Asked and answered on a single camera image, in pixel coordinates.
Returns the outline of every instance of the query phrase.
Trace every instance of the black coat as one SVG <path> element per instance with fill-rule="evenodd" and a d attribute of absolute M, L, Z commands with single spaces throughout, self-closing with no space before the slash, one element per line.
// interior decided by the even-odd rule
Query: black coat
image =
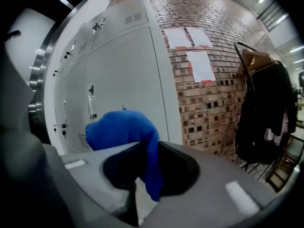
<path fill-rule="evenodd" d="M 297 107 L 291 81 L 281 62 L 252 76 L 256 92 L 256 110 L 264 128 L 281 135 L 285 109 L 288 114 L 288 132 L 295 131 Z"/>

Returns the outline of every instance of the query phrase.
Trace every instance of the blue cloth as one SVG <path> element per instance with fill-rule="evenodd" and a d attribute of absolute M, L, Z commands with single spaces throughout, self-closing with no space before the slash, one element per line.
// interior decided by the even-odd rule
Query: blue cloth
<path fill-rule="evenodd" d="M 159 200 L 163 186 L 158 164 L 159 136 L 153 123 L 144 114 L 132 110 L 108 112 L 98 122 L 85 127 L 85 136 L 94 151 L 147 141 L 147 166 L 143 181 L 152 200 Z"/>

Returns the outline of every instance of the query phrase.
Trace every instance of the stainless steel trim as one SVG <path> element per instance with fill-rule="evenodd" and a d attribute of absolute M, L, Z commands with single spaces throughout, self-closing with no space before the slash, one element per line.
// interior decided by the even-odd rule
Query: stainless steel trim
<path fill-rule="evenodd" d="M 61 1 L 64 5 L 66 5 L 69 9 L 73 10 L 75 7 L 70 4 L 67 0 L 59 0 Z"/>
<path fill-rule="evenodd" d="M 62 31 L 87 1 L 88 0 L 83 0 L 79 3 L 59 26 L 55 24 L 51 28 L 42 42 L 41 48 L 39 49 L 34 62 L 29 86 L 36 93 L 28 106 L 28 117 L 32 133 L 35 134 L 43 143 L 50 143 L 44 112 L 44 86 L 48 62 Z"/>

